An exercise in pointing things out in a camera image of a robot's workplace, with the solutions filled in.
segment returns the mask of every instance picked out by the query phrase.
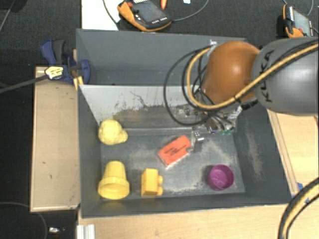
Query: blue clamp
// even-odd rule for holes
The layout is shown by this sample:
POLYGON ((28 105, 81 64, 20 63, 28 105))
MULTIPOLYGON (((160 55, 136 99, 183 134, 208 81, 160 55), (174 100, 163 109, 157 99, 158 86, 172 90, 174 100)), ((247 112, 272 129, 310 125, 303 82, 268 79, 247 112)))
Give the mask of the blue clamp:
POLYGON ((63 68, 63 77, 60 81, 73 84, 71 71, 82 71, 83 83, 88 84, 91 76, 91 68, 88 60, 81 60, 80 65, 76 64, 71 52, 64 51, 64 40, 49 39, 41 44, 42 56, 48 61, 49 66, 58 65, 63 68))

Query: yellow blob toy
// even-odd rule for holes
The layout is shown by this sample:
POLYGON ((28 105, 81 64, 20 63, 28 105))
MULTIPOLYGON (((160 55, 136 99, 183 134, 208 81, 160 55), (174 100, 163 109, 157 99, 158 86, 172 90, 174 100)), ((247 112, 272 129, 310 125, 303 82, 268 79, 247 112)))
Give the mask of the yellow blob toy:
POLYGON ((114 145, 126 142, 128 133, 116 120, 107 119, 100 124, 99 139, 106 145, 114 145))

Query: orange eraser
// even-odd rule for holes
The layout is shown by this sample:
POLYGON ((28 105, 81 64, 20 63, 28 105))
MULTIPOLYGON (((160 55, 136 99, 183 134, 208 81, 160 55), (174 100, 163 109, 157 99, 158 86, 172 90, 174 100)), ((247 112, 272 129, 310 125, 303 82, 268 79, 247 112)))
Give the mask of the orange eraser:
POLYGON ((166 166, 169 166, 185 157, 188 154, 187 149, 190 147, 190 140, 186 135, 182 135, 161 149, 159 157, 166 166))

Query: purple container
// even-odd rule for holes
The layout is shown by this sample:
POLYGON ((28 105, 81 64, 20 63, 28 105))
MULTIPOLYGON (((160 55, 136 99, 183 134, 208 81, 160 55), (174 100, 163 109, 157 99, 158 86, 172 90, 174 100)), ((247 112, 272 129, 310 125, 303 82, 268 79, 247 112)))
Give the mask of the purple container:
POLYGON ((233 185, 235 176, 233 171, 223 164, 214 165, 207 175, 208 185, 216 191, 228 189, 233 185))

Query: yellow cup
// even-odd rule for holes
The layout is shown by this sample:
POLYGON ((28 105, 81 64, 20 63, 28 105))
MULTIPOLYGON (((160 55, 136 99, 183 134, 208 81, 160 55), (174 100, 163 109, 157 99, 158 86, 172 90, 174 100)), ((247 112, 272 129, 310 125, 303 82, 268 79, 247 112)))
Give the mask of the yellow cup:
POLYGON ((101 197, 113 200, 122 199, 129 194, 130 184, 126 180, 125 167, 122 162, 111 161, 106 165, 98 192, 101 197))

